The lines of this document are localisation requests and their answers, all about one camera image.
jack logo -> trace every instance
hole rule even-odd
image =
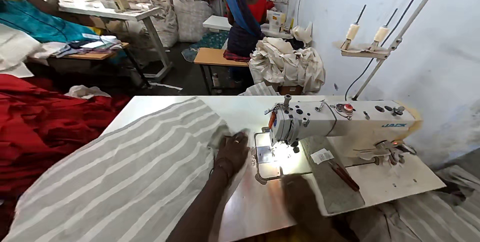
[[[386,124],[382,128],[403,128],[406,127],[406,124]]]

concrete floor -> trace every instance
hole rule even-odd
[[[169,60],[173,63],[173,68],[169,71],[166,77],[161,80],[148,79],[150,82],[157,82],[167,85],[183,88],[182,91],[177,89],[152,86],[152,88],[139,89],[135,86],[136,82],[140,82],[140,77],[133,69],[128,60],[125,60],[121,65],[113,65],[104,61],[80,61],[79,64],[86,68],[86,70],[73,70],[70,72],[61,72],[54,66],[43,66],[36,63],[27,63],[28,68],[35,74],[35,76],[44,77],[53,80],[54,87],[63,93],[68,92],[69,88],[74,85],[85,85],[87,87],[98,86],[102,91],[111,95],[127,94],[129,96],[136,95],[208,95],[207,87],[200,66],[192,62],[186,61],[183,58],[182,51],[188,48],[192,43],[178,42],[166,54]],[[160,59],[155,52],[146,53],[141,50],[135,51],[132,49],[135,59],[141,62],[152,61],[143,68],[144,73],[157,73],[162,68]],[[233,83],[230,80],[227,67],[212,67],[212,73],[217,73],[222,86],[231,86]],[[240,90],[224,90],[219,95],[237,95]]]
[[[189,62],[183,58],[182,51],[185,48],[188,48],[190,45],[191,43],[178,42],[170,48],[170,52],[167,52],[166,54],[168,55],[170,61],[173,62],[173,68],[166,75],[166,77],[161,82],[159,82],[162,84],[183,88],[182,91],[162,86],[152,86],[152,88],[150,89],[143,88],[141,90],[138,90],[134,93],[134,95],[208,95],[207,87],[205,85],[200,66]],[[151,62],[147,67],[144,68],[145,73],[158,72],[159,63],[160,62]],[[218,74],[222,85],[231,85],[227,67],[212,67],[212,73]],[[240,93],[240,91],[225,90],[222,91],[222,93],[219,95],[237,95],[238,93]]]

red blouse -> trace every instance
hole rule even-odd
[[[253,17],[255,18],[258,23],[262,21],[262,17],[264,16],[265,12],[267,12],[268,4],[267,0],[258,0],[255,4],[249,4],[248,8],[250,9]]]

pile of red fabric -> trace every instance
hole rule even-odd
[[[129,99],[68,97],[0,74],[0,240],[21,194],[57,161],[96,139]]]

striped fabric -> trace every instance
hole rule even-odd
[[[349,224],[362,242],[480,241],[480,180],[458,166],[436,172],[466,199],[439,191],[354,211]]]
[[[239,94],[239,96],[279,96],[278,92],[275,92],[272,86],[267,86],[265,82],[255,84],[247,88],[247,90]]]
[[[25,192],[4,241],[164,241],[207,182],[221,128],[194,97],[101,136]]]

